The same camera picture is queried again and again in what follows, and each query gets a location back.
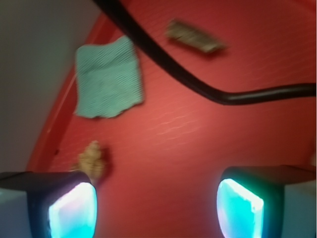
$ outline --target green cloth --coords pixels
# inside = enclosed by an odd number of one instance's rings
[[[128,37],[80,47],[76,65],[78,116],[111,118],[143,102],[138,58]]]

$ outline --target glowing cyan light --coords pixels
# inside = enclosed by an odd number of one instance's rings
[[[217,213],[226,238],[261,238],[263,199],[228,178],[221,181],[217,192]]]
[[[82,182],[49,207],[52,238],[92,238],[97,221],[95,188]]]

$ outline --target gray wall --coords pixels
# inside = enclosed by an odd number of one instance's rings
[[[25,169],[99,13],[90,0],[0,0],[0,172]]]

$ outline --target red plastic floor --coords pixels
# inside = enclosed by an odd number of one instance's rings
[[[128,9],[216,88],[316,81],[316,13],[300,1],[132,0]],[[229,48],[207,57],[168,41],[173,18],[214,33]],[[315,98],[222,106],[173,80],[140,50],[138,56],[145,102],[114,119],[73,116],[50,168],[68,170],[92,140],[101,143],[113,167],[98,188],[96,237],[221,237],[215,198],[226,167],[308,162]]]

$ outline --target black cable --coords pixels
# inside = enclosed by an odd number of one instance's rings
[[[228,93],[200,81],[171,58],[133,19],[118,0],[93,0],[101,10],[152,60],[196,93],[224,105],[245,105],[289,98],[315,97],[316,84],[302,83],[256,91]]]

